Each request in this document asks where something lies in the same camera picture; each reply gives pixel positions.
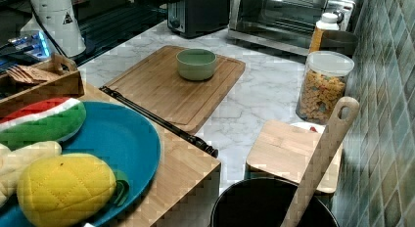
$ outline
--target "cereal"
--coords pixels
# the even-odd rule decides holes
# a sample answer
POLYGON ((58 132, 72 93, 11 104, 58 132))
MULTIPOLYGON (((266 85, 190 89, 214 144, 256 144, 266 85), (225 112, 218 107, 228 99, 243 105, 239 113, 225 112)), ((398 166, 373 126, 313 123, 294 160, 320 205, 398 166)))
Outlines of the cereal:
POLYGON ((298 115, 308 121, 325 124, 345 93, 345 82, 344 77, 327 76, 309 69, 301 88, 298 115))

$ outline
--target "wooden cutting board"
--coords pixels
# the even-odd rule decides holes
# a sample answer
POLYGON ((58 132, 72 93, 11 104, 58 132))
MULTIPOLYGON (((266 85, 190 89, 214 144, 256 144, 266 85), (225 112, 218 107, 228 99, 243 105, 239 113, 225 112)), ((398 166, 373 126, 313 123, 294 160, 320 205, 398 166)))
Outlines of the wooden cutting board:
POLYGON ((105 86, 194 134, 238 81, 245 63, 217 55, 212 78, 190 81, 177 72, 176 55, 184 49, 164 46, 105 86))
MULTIPOLYGON (((249 172, 266 173, 298 184, 321 134, 277 120, 266 121, 247 157, 249 172)), ((317 191, 333 195, 339 179, 343 144, 327 169, 317 191)))

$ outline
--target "tile wall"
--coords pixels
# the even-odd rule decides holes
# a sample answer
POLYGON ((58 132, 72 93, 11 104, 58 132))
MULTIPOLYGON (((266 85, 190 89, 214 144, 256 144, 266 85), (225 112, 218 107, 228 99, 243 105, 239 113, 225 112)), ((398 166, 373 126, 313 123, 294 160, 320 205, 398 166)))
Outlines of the tile wall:
POLYGON ((361 105, 331 209, 343 227, 415 226, 415 0, 365 0, 346 94, 361 105))

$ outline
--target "teal plate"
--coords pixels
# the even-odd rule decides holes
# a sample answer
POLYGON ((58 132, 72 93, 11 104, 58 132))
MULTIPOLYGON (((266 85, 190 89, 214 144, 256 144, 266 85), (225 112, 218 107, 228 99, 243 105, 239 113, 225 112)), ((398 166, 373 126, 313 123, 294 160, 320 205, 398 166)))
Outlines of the teal plate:
MULTIPOLYGON (((148 119, 123 106, 84 102, 87 117, 80 130, 63 143, 63 154, 88 153, 123 171, 130 185, 122 206, 107 204, 86 222, 106 226, 138 200, 159 166, 159 135, 148 119)), ((0 226, 32 226, 24 217, 16 196, 0 207, 0 226)))

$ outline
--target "green bowl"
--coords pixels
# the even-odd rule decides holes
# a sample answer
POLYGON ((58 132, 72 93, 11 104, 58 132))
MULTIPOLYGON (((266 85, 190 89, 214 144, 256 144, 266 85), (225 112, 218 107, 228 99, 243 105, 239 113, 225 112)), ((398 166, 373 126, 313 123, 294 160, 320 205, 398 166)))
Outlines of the green bowl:
POLYGON ((183 50, 176 59, 180 76, 189 80, 205 80, 216 71, 216 55, 205 49, 183 50))

